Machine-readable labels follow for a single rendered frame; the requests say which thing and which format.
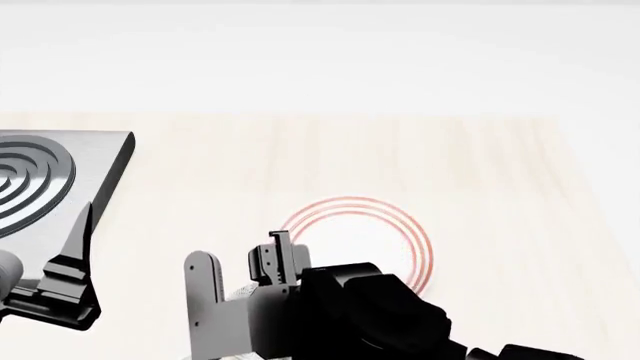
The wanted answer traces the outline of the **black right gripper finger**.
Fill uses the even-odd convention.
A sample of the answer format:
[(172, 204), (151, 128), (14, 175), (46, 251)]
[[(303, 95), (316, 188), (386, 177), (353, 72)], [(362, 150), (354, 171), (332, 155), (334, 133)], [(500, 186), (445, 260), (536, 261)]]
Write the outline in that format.
[(305, 269), (311, 268), (306, 245), (291, 242), (287, 230), (272, 231), (273, 242), (258, 245), (249, 251), (249, 273), (258, 284), (297, 284)]

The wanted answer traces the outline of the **silver stove with black burner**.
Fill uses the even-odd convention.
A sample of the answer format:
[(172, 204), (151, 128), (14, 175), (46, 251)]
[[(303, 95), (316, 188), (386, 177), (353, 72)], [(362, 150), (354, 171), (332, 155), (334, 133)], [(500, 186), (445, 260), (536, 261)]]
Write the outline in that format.
[(0, 250), (39, 280), (81, 209), (93, 230), (135, 149), (130, 131), (0, 130)]

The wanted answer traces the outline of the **white plate with red rings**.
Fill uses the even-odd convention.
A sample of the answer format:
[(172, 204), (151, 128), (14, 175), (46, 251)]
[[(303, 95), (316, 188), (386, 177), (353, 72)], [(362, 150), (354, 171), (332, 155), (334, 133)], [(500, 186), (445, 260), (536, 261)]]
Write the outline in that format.
[(418, 295), (430, 285), (435, 257), (426, 230), (399, 206), (363, 196), (318, 200), (290, 215), (282, 230), (308, 245), (316, 265), (369, 261), (398, 275)]

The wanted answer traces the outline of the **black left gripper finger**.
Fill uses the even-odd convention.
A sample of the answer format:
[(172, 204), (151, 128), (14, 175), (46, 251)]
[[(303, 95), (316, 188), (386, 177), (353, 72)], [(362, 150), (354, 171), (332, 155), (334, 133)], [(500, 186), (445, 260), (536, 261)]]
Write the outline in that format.
[(71, 304), (85, 301), (92, 286), (92, 230), (92, 204), (87, 203), (81, 209), (60, 253), (44, 266), (44, 276), (37, 287), (40, 296)]

